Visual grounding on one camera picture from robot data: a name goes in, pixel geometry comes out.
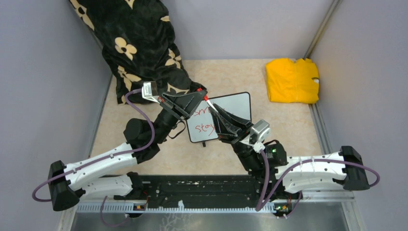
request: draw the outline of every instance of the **table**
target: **table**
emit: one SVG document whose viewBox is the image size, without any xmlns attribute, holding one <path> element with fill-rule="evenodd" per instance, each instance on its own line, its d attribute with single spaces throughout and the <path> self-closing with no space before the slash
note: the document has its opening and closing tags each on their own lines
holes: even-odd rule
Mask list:
<svg viewBox="0 0 408 231">
<path fill-rule="evenodd" d="M 270 123 L 268 140 L 279 140 L 288 155 L 321 155 L 309 106 L 302 103 L 272 103 L 268 100 L 265 64 L 269 59 L 185 60 L 184 67 L 193 81 L 208 88 L 208 97 L 247 91 L 251 94 L 252 121 Z M 118 105 L 116 80 L 110 85 L 91 156 L 109 151 L 126 142 L 123 130 L 131 118 L 142 116 L 129 105 Z M 153 121 L 162 110 L 158 104 L 137 105 Z M 161 151 L 151 160 L 123 168 L 150 175 L 247 174 L 231 146 L 218 140 L 206 147 L 191 143 L 185 130 L 176 139 L 159 145 Z"/>
</svg>

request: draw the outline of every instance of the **whiteboard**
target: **whiteboard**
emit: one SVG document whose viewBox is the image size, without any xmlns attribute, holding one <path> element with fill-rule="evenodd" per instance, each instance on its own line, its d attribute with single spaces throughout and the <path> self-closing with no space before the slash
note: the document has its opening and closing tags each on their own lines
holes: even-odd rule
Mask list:
<svg viewBox="0 0 408 231">
<path fill-rule="evenodd" d="M 251 120 L 251 96 L 248 92 L 210 98 L 210 101 L 231 114 Z M 193 143 L 218 138 L 208 107 L 207 102 L 203 100 L 187 120 L 190 141 Z"/>
</svg>

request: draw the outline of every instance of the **folded yellow fabric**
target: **folded yellow fabric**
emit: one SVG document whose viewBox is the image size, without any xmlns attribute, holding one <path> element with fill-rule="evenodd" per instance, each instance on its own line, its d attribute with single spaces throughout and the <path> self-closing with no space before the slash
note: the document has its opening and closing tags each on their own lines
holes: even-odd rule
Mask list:
<svg viewBox="0 0 408 231">
<path fill-rule="evenodd" d="M 266 64 L 268 97 L 279 103 L 316 103 L 319 72 L 310 59 L 281 58 Z"/>
</svg>

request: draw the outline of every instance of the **white wall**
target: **white wall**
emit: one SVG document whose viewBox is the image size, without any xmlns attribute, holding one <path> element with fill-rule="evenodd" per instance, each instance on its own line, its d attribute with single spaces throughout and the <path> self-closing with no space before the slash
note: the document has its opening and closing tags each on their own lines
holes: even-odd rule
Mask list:
<svg viewBox="0 0 408 231">
<path fill-rule="evenodd" d="M 331 0 L 163 0 L 183 59 L 301 58 Z"/>
<path fill-rule="evenodd" d="M 0 70 L 0 230 L 55 230 L 31 192 L 89 154 L 110 70 L 67 0 L 0 2 Z"/>
<path fill-rule="evenodd" d="M 408 226 L 407 12 L 405 0 L 343 1 L 312 55 L 332 146 L 354 146 L 382 177 L 355 193 L 369 231 Z"/>
</svg>

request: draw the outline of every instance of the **floral blanket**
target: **floral blanket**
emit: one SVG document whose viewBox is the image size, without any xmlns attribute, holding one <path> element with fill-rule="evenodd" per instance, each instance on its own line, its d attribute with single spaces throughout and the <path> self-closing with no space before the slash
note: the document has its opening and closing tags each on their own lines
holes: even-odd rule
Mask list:
<svg viewBox="0 0 408 231">
<path fill-rule="evenodd" d="M 159 0 L 69 1 L 103 44 L 102 56 L 116 77 L 118 103 L 125 103 L 125 94 L 144 81 L 156 81 L 159 93 L 205 89 L 184 69 L 168 10 Z M 140 94 L 129 99 L 150 102 Z"/>
</svg>

